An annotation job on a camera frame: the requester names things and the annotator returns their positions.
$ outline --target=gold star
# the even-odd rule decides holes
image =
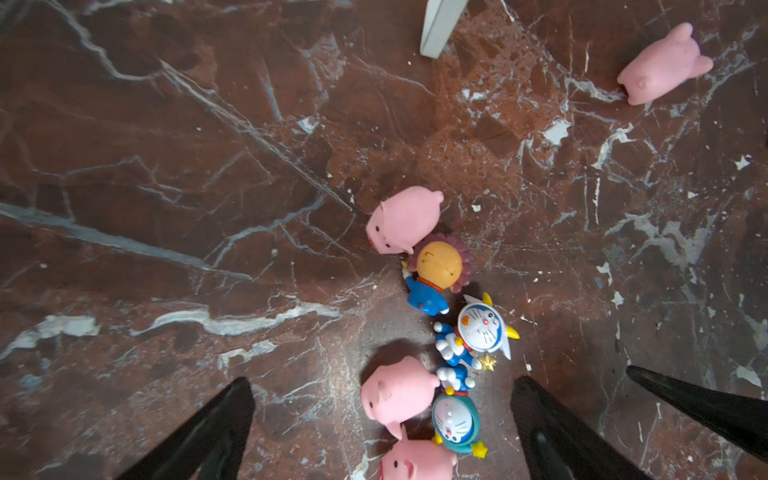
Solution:
[[[493,367],[496,365],[496,359],[493,358],[490,353],[486,353],[485,356],[480,357],[479,360],[483,370],[491,370],[493,372]]]
[[[472,444],[472,456],[477,458],[485,458],[485,454],[488,453],[488,447],[483,442],[477,442]]]

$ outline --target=pig body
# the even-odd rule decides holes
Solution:
[[[366,225],[368,240],[381,254],[413,253],[413,246],[437,225],[442,200],[442,192],[406,188],[373,211]]]
[[[393,365],[380,366],[362,384],[362,409],[369,419],[383,424],[400,439],[400,424],[427,410],[439,386],[436,375],[429,373],[417,359],[407,356]]]
[[[712,69],[712,59],[701,55],[699,45],[690,37],[693,31],[690,23],[681,23],[621,71],[617,81],[627,89],[630,105],[655,100],[688,78]]]
[[[379,480],[451,480],[456,454],[430,440],[402,439],[382,457]]]

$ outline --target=toy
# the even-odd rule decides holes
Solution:
[[[432,406],[432,422],[438,445],[445,445],[456,453],[472,453],[485,458],[488,449],[483,442],[475,442],[480,434],[480,415],[468,396],[449,396],[441,393]]]
[[[475,380],[469,378],[469,371],[464,365],[445,364],[435,371],[443,392],[447,395],[466,395],[475,388]]]
[[[427,410],[439,386],[437,376],[407,356],[393,365],[380,366],[362,384],[362,409],[369,419],[382,423],[400,439],[400,424]]]
[[[429,440],[408,440],[405,426],[379,465],[379,480],[451,480],[456,454]]]
[[[655,100],[688,78],[712,69],[712,59],[701,55],[699,45],[690,37],[693,31],[690,23],[679,24],[621,71],[616,81],[627,89],[630,105]]]
[[[442,192],[406,188],[373,211],[366,225],[368,240],[381,254],[413,253],[413,246],[437,225],[442,200]]]
[[[519,339],[520,335],[504,324],[487,293],[483,293],[483,300],[469,295],[464,298],[467,305],[458,313],[457,329],[435,322],[438,333],[435,347],[450,366],[463,364],[480,370],[485,364],[485,369],[493,370],[495,361],[487,354],[500,349],[511,359],[509,339]],[[478,358],[472,352],[486,353],[486,356]]]
[[[427,315],[448,313],[448,302],[442,292],[450,287],[458,293],[469,283],[471,261],[468,247],[456,237],[428,235],[416,245],[408,263],[403,264],[403,277],[411,290],[408,303]],[[419,277],[414,279],[413,272]]]

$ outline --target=marble floor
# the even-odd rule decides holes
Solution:
[[[768,478],[624,375],[766,396],[768,2],[471,0],[436,61],[424,9],[0,4],[0,478],[112,478],[237,376],[240,478],[375,478],[360,376],[437,360],[364,231],[413,184],[521,335],[455,478],[528,478],[525,374],[655,478]],[[715,68],[627,105],[683,21]]]

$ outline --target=figurine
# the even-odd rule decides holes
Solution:
[[[408,440],[403,425],[402,438],[382,457],[379,480],[451,480],[456,461],[454,452],[429,440]]]
[[[449,396],[441,393],[432,406],[432,422],[438,445],[445,445],[456,453],[472,453],[485,458],[488,449],[483,442],[475,442],[480,434],[480,415],[468,396]]]
[[[437,376],[407,356],[394,365],[382,365],[362,384],[362,409],[400,439],[400,424],[427,410],[440,386]]]
[[[442,192],[406,188],[373,211],[366,225],[368,240],[381,254],[413,253],[413,246],[437,225],[442,200]]]
[[[435,347],[442,358],[450,365],[463,364],[480,370],[493,369],[495,362],[490,356],[478,358],[473,352],[492,353],[498,349],[507,359],[511,359],[509,339],[519,339],[520,335],[504,324],[502,316],[493,308],[491,297],[483,293],[483,300],[464,295],[467,305],[458,313],[458,327],[453,329],[444,323],[435,322],[438,333]]]
[[[693,31],[690,23],[679,24],[621,71],[616,81],[626,87],[630,105],[655,100],[688,78],[712,69],[712,59],[701,55],[699,45],[690,37]]]
[[[440,379],[442,391],[446,395],[467,395],[475,388],[475,380],[469,378],[469,371],[464,365],[450,366],[448,363],[435,371]]]
[[[448,302],[442,292],[450,287],[458,293],[469,283],[471,261],[468,247],[456,237],[442,233],[427,236],[416,245],[408,263],[403,264],[403,277],[411,290],[408,303],[427,315],[448,313]],[[419,277],[414,279],[413,272]]]

